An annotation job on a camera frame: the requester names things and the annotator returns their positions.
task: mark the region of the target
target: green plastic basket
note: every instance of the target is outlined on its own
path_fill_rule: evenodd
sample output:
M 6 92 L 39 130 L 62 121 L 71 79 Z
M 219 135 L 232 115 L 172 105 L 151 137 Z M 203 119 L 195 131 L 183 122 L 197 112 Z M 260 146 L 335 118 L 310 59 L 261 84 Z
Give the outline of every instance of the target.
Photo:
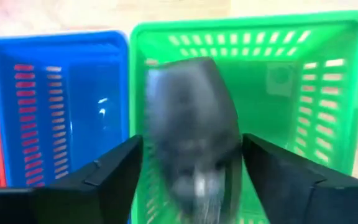
M 141 24 L 131 35 L 130 132 L 146 134 L 145 74 L 213 57 L 252 133 L 351 174 L 358 136 L 358 11 Z M 147 142 L 134 224 L 183 223 Z M 244 168 L 236 223 L 268 223 Z

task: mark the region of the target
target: blue plastic basket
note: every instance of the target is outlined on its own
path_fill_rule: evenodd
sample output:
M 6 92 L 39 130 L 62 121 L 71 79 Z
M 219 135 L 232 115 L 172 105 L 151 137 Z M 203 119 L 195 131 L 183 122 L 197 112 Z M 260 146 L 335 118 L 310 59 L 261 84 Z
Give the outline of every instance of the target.
M 127 92 L 118 32 L 0 39 L 7 185 L 48 184 L 126 140 Z

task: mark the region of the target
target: wooden surface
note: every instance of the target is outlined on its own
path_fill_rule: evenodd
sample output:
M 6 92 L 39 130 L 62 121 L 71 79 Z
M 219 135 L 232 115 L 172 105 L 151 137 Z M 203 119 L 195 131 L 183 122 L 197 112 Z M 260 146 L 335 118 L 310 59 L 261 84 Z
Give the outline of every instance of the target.
M 0 0 L 0 35 L 120 29 L 142 21 L 358 9 L 358 0 Z M 354 166 L 358 177 L 358 150 Z

